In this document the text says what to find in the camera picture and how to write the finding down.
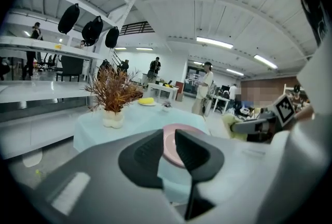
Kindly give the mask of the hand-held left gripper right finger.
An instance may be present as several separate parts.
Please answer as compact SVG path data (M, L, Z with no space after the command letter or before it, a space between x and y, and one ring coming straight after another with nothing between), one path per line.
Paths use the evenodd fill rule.
M175 130L175 144L177 154L191 175L190 196L185 213L185 220L191 220L215 206L202 197L199 184L208 182L217 175L224 165L225 156L215 146L185 130Z

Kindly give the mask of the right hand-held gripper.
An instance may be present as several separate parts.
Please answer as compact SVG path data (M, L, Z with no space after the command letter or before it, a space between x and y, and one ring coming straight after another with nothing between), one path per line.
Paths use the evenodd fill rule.
M234 133L247 134L247 141L253 143L271 142L274 135L295 116L295 110L287 95L280 96L272 105L261 108L254 120L237 122L230 126Z

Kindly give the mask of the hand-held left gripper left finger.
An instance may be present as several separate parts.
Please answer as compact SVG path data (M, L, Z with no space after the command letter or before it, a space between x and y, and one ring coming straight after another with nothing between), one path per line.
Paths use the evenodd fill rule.
M163 152L163 130L151 131L121 151L118 165L122 173L137 186L163 189L162 179L158 177Z

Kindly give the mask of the pink plate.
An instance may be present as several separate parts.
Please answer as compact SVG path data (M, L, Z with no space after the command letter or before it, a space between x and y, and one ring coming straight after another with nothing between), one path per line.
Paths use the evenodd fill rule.
M184 164L180 159L176 151L176 142L175 142L175 130L185 130L189 132L194 132L196 134L205 134L200 129L194 128L186 124L168 124L163 127L163 156L166 160L177 167L184 168Z

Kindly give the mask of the person's right forearm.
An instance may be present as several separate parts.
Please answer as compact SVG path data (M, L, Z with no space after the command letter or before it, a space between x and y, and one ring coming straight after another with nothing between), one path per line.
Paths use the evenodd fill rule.
M300 112L295 114L293 118L293 124L291 125L291 127L293 127L299 121L311 119L313 115L314 115L313 107L311 105L306 106Z

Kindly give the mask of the light blue tablecloth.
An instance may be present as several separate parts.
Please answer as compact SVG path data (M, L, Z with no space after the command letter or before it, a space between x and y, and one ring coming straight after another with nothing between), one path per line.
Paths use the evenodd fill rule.
M103 125L104 111L98 110L78 117L75 124L73 146L82 152L94 145L111 142L150 130L162 129L169 124L191 126L201 133L210 135L203 117L187 111L172 108L166 112L162 106L143 106L137 102L123 110L123 126L119 129ZM162 157L158 176L162 178L165 196L170 202L186 203L190 194L191 176L185 168L176 166Z

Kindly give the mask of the black glass door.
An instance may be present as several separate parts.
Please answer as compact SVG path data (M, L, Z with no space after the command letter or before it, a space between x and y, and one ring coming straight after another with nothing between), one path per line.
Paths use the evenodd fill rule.
M184 84L184 93L196 97L199 83L202 82L205 71L202 68L188 67Z

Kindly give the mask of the brown plant in white vase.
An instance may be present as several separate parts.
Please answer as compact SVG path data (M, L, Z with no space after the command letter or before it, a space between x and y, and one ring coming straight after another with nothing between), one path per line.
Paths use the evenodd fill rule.
M139 71L122 72L105 68L84 88L94 96L93 111L102 110L102 122L107 128L123 126L123 109L142 98L142 88L134 82Z

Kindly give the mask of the white square table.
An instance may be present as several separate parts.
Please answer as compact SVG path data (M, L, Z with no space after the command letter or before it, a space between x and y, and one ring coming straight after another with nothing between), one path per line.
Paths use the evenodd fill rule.
M154 96L153 95L153 89L158 91L157 92L157 97L156 97L157 102L160 100L162 91L167 92L169 94L169 96L168 96L169 101L174 101L176 99L176 95L177 95L177 91L178 91L177 87L167 87L167 86L162 86L162 85L155 84L155 83L149 83L148 84L148 89L147 89L149 97Z

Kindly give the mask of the white oval board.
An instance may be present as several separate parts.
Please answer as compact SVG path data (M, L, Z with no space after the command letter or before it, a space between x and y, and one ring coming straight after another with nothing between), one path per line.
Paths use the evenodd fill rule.
M41 162L42 158L43 150L40 148L23 154L22 162L25 167L33 167L38 165Z

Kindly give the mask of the black chair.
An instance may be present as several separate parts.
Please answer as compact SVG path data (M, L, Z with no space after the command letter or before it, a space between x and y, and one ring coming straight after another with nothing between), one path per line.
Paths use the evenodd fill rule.
M59 76L61 81L63 77L69 77L69 81L72 80L72 77L77 77L77 81L80 80L80 75L82 74L84 60L76 57L61 56L62 71L56 72L56 80Z

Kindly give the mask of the black hanging bag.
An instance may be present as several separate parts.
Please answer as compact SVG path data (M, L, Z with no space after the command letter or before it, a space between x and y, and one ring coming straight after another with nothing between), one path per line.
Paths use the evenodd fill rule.
M115 48L117 45L118 37L119 37L119 29L117 26L114 26L106 34L105 46L109 49Z
M81 34L86 46L93 46L99 39L103 29L103 20L97 16L94 20L89 21L83 28Z
M80 15L78 3L71 5L63 14L58 24L58 31L67 34L75 25Z

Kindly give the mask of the black mezzanine railing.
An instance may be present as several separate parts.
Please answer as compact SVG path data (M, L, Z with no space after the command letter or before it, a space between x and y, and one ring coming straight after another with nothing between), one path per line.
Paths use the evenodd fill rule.
M154 29L147 21L130 23L123 25L120 31L120 36L142 34L142 33L154 33Z

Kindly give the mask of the white metal shelf rack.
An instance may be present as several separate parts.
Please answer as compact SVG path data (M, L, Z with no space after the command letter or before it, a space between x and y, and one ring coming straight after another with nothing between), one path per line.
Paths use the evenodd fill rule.
M15 54L20 51L44 51L56 55L90 60L88 80L97 76L103 60L110 61L114 51L105 47L106 34L102 33L94 52L79 50L64 44L22 37L1 36L0 51ZM0 117L0 155L11 159L36 149L72 137L77 118L88 111L92 94L85 91L84 81L39 81L33 88L31 81L11 80L0 84L0 106L10 103L42 102L58 100L54 109L45 104L44 109L29 108L29 115L10 117L9 111Z

